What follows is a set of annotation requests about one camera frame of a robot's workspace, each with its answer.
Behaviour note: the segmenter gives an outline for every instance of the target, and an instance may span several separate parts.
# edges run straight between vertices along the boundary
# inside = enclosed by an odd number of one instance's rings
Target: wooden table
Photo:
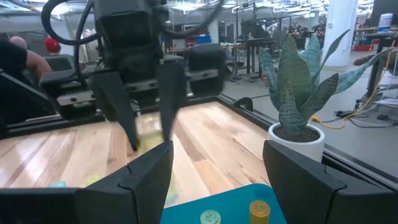
[[[137,124],[159,129],[157,114]],[[265,130],[212,102],[181,109],[174,129],[173,190],[184,203],[251,183],[269,184],[262,161]],[[137,158],[117,123],[96,123],[0,141],[1,187],[86,187]]]

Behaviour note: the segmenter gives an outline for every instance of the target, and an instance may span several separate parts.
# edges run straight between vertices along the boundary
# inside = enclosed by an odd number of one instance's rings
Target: potted plant
[[[278,74],[275,73],[271,56],[265,49],[260,49],[259,62],[266,74],[272,104],[279,112],[279,123],[268,129],[269,140],[321,161],[325,134],[308,124],[308,120],[323,108],[332,95],[348,89],[369,66],[392,50],[375,55],[354,71],[340,76],[336,73],[320,83],[322,67],[348,31],[330,45],[322,63],[322,52],[316,36],[311,38],[307,49],[298,54],[296,43],[289,35],[280,55]]]

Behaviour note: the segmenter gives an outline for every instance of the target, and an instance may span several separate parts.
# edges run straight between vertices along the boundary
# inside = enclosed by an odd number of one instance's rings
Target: teal tray
[[[249,206],[255,200],[262,200],[271,207],[270,224],[285,224],[272,188],[264,184],[251,184],[221,194],[212,195],[192,202],[166,208],[160,224],[198,224],[205,210],[216,210],[221,215],[221,223],[249,223]]]

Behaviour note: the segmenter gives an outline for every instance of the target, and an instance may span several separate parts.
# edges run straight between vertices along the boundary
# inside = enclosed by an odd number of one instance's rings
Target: yellow object
[[[260,200],[250,204],[250,224],[268,224],[271,214],[270,206]]]
[[[99,181],[102,179],[102,176],[100,175],[91,175],[87,178],[86,180],[86,185],[89,186],[91,184],[94,184],[95,182]]]
[[[140,156],[164,142],[162,131],[153,131],[150,133],[140,134],[138,135],[138,141],[138,153]]]
[[[138,140],[140,142],[140,145],[138,147],[138,154],[140,156],[164,142],[162,131],[153,131],[145,134],[140,134],[138,136]],[[175,204],[175,201],[178,199],[178,191],[175,188],[174,179],[174,174],[172,173],[169,191],[167,192],[166,196],[166,206]]]
[[[220,224],[221,223],[221,215],[214,210],[204,211],[200,215],[200,223],[201,224]]]
[[[396,44],[396,41],[394,40],[394,41],[392,42],[392,44],[391,44],[391,47],[395,46],[395,44]],[[341,120],[341,122],[343,123],[341,126],[338,126],[338,127],[329,126],[329,125],[325,124],[324,122],[322,122],[320,119],[315,120],[317,117],[315,117],[315,118],[313,117],[312,120],[313,120],[313,121],[316,121],[316,122],[319,122],[320,124],[322,124],[322,125],[323,125],[324,127],[326,127],[326,128],[330,128],[330,129],[343,129],[343,128],[346,126],[346,119],[348,119],[348,118],[350,118],[350,117],[353,117],[353,116],[356,116],[356,115],[358,115],[358,114],[361,114],[361,110],[363,110],[363,109],[369,104],[369,102],[370,102],[370,101],[372,100],[372,98],[374,97],[374,94],[376,94],[376,92],[377,92],[377,88],[379,87],[380,82],[381,82],[381,80],[383,79],[384,74],[386,73],[387,66],[390,64],[391,53],[392,53],[392,52],[390,52],[390,53],[388,54],[386,66],[384,67],[384,71],[383,71],[383,73],[381,74],[380,79],[379,79],[379,81],[377,82],[377,85],[374,86],[372,95],[369,97],[369,99],[367,100],[367,102],[365,102],[365,104],[364,104],[362,107],[360,107],[360,108],[359,108],[358,110],[356,110],[354,113],[352,113],[352,114],[348,115],[347,117],[343,118],[343,119]]]

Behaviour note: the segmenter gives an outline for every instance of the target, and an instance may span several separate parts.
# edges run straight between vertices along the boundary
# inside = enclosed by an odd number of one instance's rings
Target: snake plant
[[[266,74],[272,104],[279,111],[279,122],[289,135],[301,135],[311,116],[322,109],[332,95],[354,85],[369,66],[392,50],[375,55],[356,70],[342,75],[336,73],[320,83],[320,72],[326,60],[348,32],[341,34],[330,45],[322,63],[322,52],[316,36],[310,39],[307,49],[299,54],[293,37],[289,35],[280,55],[278,74],[275,73],[271,56],[265,49],[260,49],[259,63]]]

